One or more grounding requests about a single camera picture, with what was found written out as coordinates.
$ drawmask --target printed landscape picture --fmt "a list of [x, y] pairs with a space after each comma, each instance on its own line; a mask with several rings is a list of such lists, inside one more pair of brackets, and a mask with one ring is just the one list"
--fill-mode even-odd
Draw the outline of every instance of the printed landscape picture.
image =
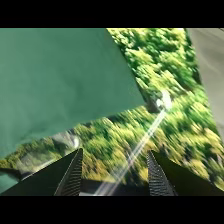
[[[81, 147], [84, 179], [141, 186], [148, 182], [146, 152], [155, 150], [224, 190], [223, 143], [186, 30], [108, 31], [132, 70], [145, 105], [22, 144], [0, 159], [0, 167], [37, 172]], [[164, 94], [172, 101], [168, 110]], [[147, 133], [148, 138], [139, 147]], [[128, 166], [136, 149], [133, 165], [120, 180], [120, 171]]]

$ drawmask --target forest image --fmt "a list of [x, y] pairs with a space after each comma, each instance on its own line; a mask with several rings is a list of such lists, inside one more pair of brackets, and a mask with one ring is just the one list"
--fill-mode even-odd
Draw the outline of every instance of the forest image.
[[224, 190], [224, 148], [187, 31], [183, 28], [108, 28], [108, 31], [132, 70], [145, 105], [79, 124], [56, 137], [22, 144], [15, 153], [0, 158], [0, 167], [36, 172], [44, 164], [81, 147], [83, 178], [116, 182], [117, 172], [128, 163], [131, 152], [160, 114], [156, 102], [166, 90], [172, 108], [122, 183], [145, 184], [146, 152], [155, 150]]

